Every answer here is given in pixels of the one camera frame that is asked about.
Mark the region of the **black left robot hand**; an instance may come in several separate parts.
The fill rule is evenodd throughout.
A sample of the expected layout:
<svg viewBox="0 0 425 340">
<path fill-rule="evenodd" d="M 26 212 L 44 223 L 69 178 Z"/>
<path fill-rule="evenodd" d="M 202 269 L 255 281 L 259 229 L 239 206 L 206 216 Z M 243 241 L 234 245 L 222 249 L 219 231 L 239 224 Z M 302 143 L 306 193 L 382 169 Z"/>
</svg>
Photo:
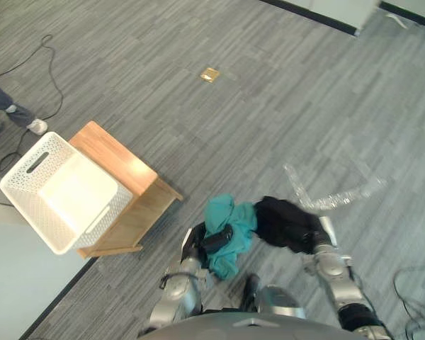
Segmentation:
<svg viewBox="0 0 425 340">
<path fill-rule="evenodd" d="M 207 237 L 205 235 L 206 226 L 204 222 L 187 231 L 181 247 L 182 260 L 189 257 L 202 259 L 208 254 L 216 253 L 231 242 L 233 229 L 231 225 L 226 224 L 220 232 Z"/>
</svg>

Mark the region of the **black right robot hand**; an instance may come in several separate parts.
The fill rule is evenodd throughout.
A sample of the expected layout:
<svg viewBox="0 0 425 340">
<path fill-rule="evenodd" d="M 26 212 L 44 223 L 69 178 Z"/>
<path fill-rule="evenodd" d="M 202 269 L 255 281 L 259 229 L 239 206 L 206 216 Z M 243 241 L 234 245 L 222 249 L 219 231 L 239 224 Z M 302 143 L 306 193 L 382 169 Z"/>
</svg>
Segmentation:
<svg viewBox="0 0 425 340">
<path fill-rule="evenodd" d="M 303 252 L 313 254 L 315 247 L 326 244 L 337 247 L 337 240 L 332 221 L 327 216 L 309 214 L 307 216 L 307 236 Z"/>
</svg>

